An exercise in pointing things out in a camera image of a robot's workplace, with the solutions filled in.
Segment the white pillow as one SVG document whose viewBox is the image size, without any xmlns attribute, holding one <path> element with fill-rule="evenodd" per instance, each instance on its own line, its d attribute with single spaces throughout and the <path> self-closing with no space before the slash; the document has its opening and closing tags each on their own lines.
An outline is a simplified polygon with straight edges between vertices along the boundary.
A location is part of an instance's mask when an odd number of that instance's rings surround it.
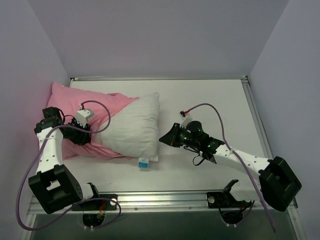
<svg viewBox="0 0 320 240">
<path fill-rule="evenodd" d="M 140 97 L 111 117 L 94 141 L 125 157 L 158 162 L 160 100 L 157 92 Z"/>
</svg>

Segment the pink floral pillowcase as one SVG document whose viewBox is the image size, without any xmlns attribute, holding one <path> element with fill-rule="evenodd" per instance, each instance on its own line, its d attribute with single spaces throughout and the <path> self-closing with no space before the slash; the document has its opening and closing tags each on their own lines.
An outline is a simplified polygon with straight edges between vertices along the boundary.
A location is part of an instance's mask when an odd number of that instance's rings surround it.
<svg viewBox="0 0 320 240">
<path fill-rule="evenodd" d="M 80 90 L 63 86 L 57 82 L 52 84 L 48 107 L 56 107 L 67 116 L 66 122 L 80 120 L 80 123 L 90 125 L 90 130 L 96 132 L 109 117 L 123 110 L 138 97 L 127 97 L 121 93 L 104 94 L 95 91 Z M 83 157 L 96 157 L 105 160 L 118 158 L 122 155 L 104 147 L 94 140 L 83 146 L 74 144 L 68 139 L 62 142 L 62 157 L 64 160 Z"/>
</svg>

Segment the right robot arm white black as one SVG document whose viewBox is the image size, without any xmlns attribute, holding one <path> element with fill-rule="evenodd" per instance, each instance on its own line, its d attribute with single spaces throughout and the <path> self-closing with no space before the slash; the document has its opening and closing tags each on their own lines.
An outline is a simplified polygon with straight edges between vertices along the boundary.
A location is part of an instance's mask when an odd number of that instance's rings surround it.
<svg viewBox="0 0 320 240">
<path fill-rule="evenodd" d="M 283 158 L 263 158 L 236 150 L 205 133 L 202 124 L 196 120 L 185 126 L 174 123 L 159 141 L 174 148 L 189 148 L 204 160 L 247 174 L 255 192 L 241 190 L 239 193 L 233 188 L 224 191 L 223 203 L 230 207 L 240 201 L 260 200 L 284 212 L 302 188 L 298 177 Z"/>
</svg>

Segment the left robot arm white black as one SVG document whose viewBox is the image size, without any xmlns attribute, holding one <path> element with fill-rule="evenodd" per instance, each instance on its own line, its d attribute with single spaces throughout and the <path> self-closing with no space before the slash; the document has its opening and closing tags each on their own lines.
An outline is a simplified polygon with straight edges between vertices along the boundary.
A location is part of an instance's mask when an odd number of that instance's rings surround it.
<svg viewBox="0 0 320 240">
<path fill-rule="evenodd" d="M 100 206 L 101 197 L 91 182 L 81 185 L 63 163 L 62 143 L 70 140 L 83 146 L 91 141 L 89 120 L 94 117 L 90 109 L 81 108 L 70 123 L 65 123 L 57 107 L 42 111 L 44 118 L 36 124 L 34 132 L 42 150 L 36 174 L 28 185 L 47 214 L 69 205 L 83 202 L 90 210 Z"/>
</svg>

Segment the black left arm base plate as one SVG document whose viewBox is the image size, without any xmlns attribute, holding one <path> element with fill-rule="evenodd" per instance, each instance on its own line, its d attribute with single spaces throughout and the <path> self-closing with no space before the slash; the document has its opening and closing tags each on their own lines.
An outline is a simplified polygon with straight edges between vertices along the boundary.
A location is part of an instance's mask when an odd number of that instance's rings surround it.
<svg viewBox="0 0 320 240">
<path fill-rule="evenodd" d="M 117 209 L 116 203 L 113 201 L 118 200 L 118 195 L 115 193 L 102 193 L 98 200 L 91 200 L 83 202 L 79 205 L 73 205 L 71 210 L 76 212 L 84 211 L 115 211 Z"/>
</svg>

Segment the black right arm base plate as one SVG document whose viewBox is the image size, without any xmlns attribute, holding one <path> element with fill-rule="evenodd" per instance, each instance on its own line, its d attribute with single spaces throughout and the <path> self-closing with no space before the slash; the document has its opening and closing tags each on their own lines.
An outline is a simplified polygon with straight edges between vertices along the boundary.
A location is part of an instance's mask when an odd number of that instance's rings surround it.
<svg viewBox="0 0 320 240">
<path fill-rule="evenodd" d="M 251 201 L 238 201 L 229 193 L 222 191 L 213 191 L 206 193 L 207 206 L 209 209 L 231 209 L 244 208 L 250 205 Z"/>
</svg>

